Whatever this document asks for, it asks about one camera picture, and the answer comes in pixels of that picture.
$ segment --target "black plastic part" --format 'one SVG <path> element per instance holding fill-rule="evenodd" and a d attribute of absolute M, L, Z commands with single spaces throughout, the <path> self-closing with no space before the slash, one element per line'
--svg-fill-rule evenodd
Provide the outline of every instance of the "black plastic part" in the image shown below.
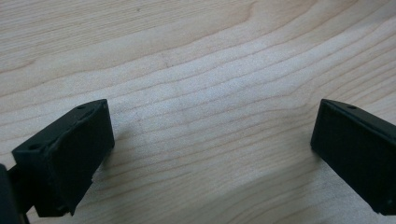
<path fill-rule="evenodd" d="M 311 147 L 374 211 L 396 215 L 396 126 L 323 99 Z"/>
<path fill-rule="evenodd" d="M 23 218 L 20 214 L 15 200 L 14 191 L 8 178 L 6 167 L 0 164 L 0 223 L 22 224 Z"/>
<path fill-rule="evenodd" d="M 17 165 L 7 174 L 0 167 L 1 223 L 28 223 L 32 206 L 40 217 L 73 215 L 113 147 L 107 100 L 77 106 L 51 123 L 12 151 Z"/>

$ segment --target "screw hole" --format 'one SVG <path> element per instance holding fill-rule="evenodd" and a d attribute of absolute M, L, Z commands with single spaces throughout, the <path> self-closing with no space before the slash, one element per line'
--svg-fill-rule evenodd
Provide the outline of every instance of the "screw hole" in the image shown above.
<path fill-rule="evenodd" d="M 40 147 L 41 147 L 41 144 L 33 144 L 33 145 L 29 146 L 29 149 L 30 150 L 36 150 L 36 149 L 38 149 Z"/>

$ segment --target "light wood surface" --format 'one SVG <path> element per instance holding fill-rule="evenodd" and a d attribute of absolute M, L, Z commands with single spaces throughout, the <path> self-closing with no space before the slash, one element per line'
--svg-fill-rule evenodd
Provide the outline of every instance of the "light wood surface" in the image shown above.
<path fill-rule="evenodd" d="M 312 153 L 322 98 L 396 124 L 396 1 L 0 2 L 0 163 L 107 98 L 111 156 L 33 223 L 396 223 Z"/>

